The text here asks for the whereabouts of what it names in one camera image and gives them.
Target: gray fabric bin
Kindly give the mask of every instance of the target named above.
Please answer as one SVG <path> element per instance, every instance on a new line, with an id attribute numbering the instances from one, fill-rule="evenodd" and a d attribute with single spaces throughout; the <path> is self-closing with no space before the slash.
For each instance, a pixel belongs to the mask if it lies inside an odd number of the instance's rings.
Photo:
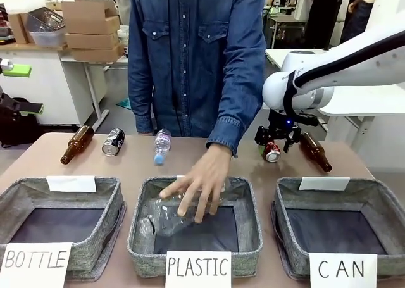
<path id="1" fill-rule="evenodd" d="M 156 234 L 142 235 L 141 219 L 147 217 L 159 199 L 160 191 L 170 185 L 176 177 L 154 177 L 147 179 L 140 190 L 137 205 L 132 218 L 127 249 L 134 262 L 135 271 L 141 277 L 165 275 L 166 254 L 155 254 Z M 232 276 L 249 277 L 256 274 L 259 253 L 263 247 L 263 237 L 259 224 L 258 211 L 252 185 L 244 178 L 230 177 L 232 196 L 221 202 L 218 208 L 232 207 L 236 224 L 236 236 L 239 251 L 232 252 Z"/>
<path id="2" fill-rule="evenodd" d="M 72 244 L 68 272 L 78 274 L 91 272 L 103 251 L 104 243 L 108 242 L 108 235 L 111 235 L 117 226 L 117 218 L 122 213 L 124 205 L 120 181 L 117 178 L 96 177 L 96 189 L 97 192 L 50 192 L 44 177 L 23 178 L 16 181 L 0 195 L 0 260 L 3 260 L 8 243 L 13 242 L 13 239 L 16 239 L 15 242 L 21 242 L 20 239 L 24 238 L 23 234 L 19 234 L 19 230 L 30 232 L 29 228 L 25 229 L 24 226 L 26 220 L 32 218 L 34 214 L 35 217 L 42 217 L 41 214 L 46 212 L 48 218 L 49 215 L 68 217 L 69 213 L 63 213 L 63 209 L 72 209 L 70 212 L 80 209 L 78 211 L 83 213 L 92 211 L 88 214 L 90 223 L 86 228 L 89 234 L 82 241 Z M 72 228 L 75 228 L 75 223 L 80 222 L 79 218 L 85 216 L 86 214 L 82 214 L 76 218 L 76 222 L 72 221 Z M 78 238 L 78 233 L 83 232 L 79 228 L 75 233 L 71 233 L 71 237 L 59 233 L 60 239 L 72 239 L 71 241 L 44 242 L 72 242 Z"/>
<path id="3" fill-rule="evenodd" d="M 377 253 L 378 276 L 405 275 L 405 210 L 386 185 L 350 179 L 344 191 L 300 191 L 301 180 L 281 178 L 275 193 L 295 275 L 309 275 L 309 252 Z"/>

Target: blue bottle cap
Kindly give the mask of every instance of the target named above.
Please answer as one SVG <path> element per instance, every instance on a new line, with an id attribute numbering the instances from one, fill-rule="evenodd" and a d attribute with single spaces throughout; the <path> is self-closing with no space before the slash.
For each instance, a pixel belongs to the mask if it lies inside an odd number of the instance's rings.
<path id="1" fill-rule="evenodd" d="M 163 165 L 163 163 L 165 162 L 165 157 L 163 155 L 155 155 L 154 156 L 154 163 L 158 166 Z"/>

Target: can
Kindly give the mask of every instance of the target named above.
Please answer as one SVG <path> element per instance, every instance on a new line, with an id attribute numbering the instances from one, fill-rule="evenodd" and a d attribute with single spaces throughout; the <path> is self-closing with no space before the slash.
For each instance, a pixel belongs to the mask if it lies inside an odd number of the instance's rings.
<path id="1" fill-rule="evenodd" d="M 114 128 L 103 144 L 103 153 L 107 156 L 116 156 L 124 143 L 125 133 L 120 128 Z"/>
<path id="2" fill-rule="evenodd" d="M 269 163 L 276 163 L 281 157 L 280 148 L 274 141 L 269 141 L 265 145 L 262 157 Z"/>

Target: shirt cuff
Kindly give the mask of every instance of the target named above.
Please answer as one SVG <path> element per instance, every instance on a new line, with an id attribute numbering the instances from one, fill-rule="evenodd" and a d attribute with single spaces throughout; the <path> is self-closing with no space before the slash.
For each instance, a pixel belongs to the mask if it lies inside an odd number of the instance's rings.
<path id="1" fill-rule="evenodd" d="M 146 134 L 153 132 L 152 116 L 136 115 L 135 125 L 138 133 Z"/>
<path id="2" fill-rule="evenodd" d="M 236 151 L 245 132 L 243 124 L 233 117 L 221 117 L 216 121 L 215 127 L 209 135 L 206 147 L 212 143 L 228 147 L 232 156 L 237 157 Z"/>

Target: wooden countertop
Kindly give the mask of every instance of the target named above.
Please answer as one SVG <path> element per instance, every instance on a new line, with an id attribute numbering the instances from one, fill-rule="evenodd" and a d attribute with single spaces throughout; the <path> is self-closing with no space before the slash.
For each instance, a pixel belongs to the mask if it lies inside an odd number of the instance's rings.
<path id="1" fill-rule="evenodd" d="M 1 51 L 64 51 L 67 49 L 68 46 L 60 46 L 60 47 L 40 47 L 35 45 L 34 43 L 27 43 L 27 44 L 17 44 L 17 43 L 11 43 L 11 44 L 5 44 L 3 46 L 0 46 L 0 52 Z"/>
<path id="2" fill-rule="evenodd" d="M 46 175 L 98 175 L 113 176 L 121 180 L 121 189 L 128 210 L 118 235 L 113 254 L 97 282 L 66 283 L 66 288 L 124 288 L 124 287 L 164 287 L 163 277 L 142 279 L 134 270 L 134 264 L 127 253 L 127 237 L 133 216 L 136 199 L 142 182 L 151 176 L 182 175 L 205 152 L 204 139 L 173 138 L 171 151 L 162 167 L 153 165 L 154 138 L 148 136 L 127 136 L 120 153 L 106 157 L 101 146 L 106 135 L 95 135 L 87 150 L 77 156 L 69 165 L 59 162 L 71 134 L 50 133 L 42 136 L 0 177 L 0 192 L 22 177 Z M 372 178 L 356 154 L 343 143 L 324 142 L 327 157 L 333 166 L 329 175 Z M 233 279 L 233 287 L 274 287 L 307 288 L 308 283 L 298 282 L 286 276 L 275 243 L 271 227 L 269 207 L 273 201 L 276 181 L 280 177 L 321 176 L 324 175 L 293 146 L 288 154 L 276 164 L 263 161 L 253 141 L 242 141 L 238 158 L 232 160 L 230 175 L 249 179 L 254 187 L 258 211 L 263 229 L 264 246 L 259 257 L 258 273 L 255 277 Z M 404 199 L 405 190 L 394 190 Z M 388 280 L 378 287 L 405 287 L 405 280 Z"/>

